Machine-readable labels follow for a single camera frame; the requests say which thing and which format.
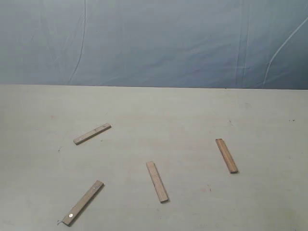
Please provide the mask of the blue-grey backdrop cloth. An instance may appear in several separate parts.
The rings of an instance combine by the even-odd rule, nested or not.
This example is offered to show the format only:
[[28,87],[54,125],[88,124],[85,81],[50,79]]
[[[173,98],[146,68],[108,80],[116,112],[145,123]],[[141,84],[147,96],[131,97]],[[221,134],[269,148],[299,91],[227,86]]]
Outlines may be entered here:
[[305,0],[3,0],[2,84],[307,89]]

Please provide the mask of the wooden stick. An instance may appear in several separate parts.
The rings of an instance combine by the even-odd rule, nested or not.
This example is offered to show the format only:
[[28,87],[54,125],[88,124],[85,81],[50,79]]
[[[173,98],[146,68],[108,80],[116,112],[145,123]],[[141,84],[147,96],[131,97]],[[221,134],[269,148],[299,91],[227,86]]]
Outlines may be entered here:
[[92,137],[110,129],[111,127],[112,126],[111,126],[110,123],[105,123],[105,124],[95,128],[95,129],[93,129],[93,130],[73,139],[73,142],[74,142],[75,145],[79,145],[79,144],[91,139]]
[[218,146],[218,149],[220,150],[221,152],[221,155],[226,163],[226,166],[229,170],[229,172],[231,174],[236,174],[239,172],[235,162],[234,162],[234,159],[227,147],[227,145],[225,144],[224,140],[223,139],[216,139],[216,144]]
[[169,201],[167,191],[166,191],[166,189],[163,185],[163,182],[161,180],[161,177],[159,175],[159,172],[156,168],[155,163],[153,161],[150,161],[150,162],[146,163],[146,166],[147,166],[148,172],[150,174],[150,177],[152,179],[154,188],[156,190],[159,202],[165,203],[165,202]]
[[97,180],[72,207],[72,209],[61,220],[66,226],[71,226],[76,218],[82,213],[86,206],[93,200],[97,193],[104,187],[104,183]]

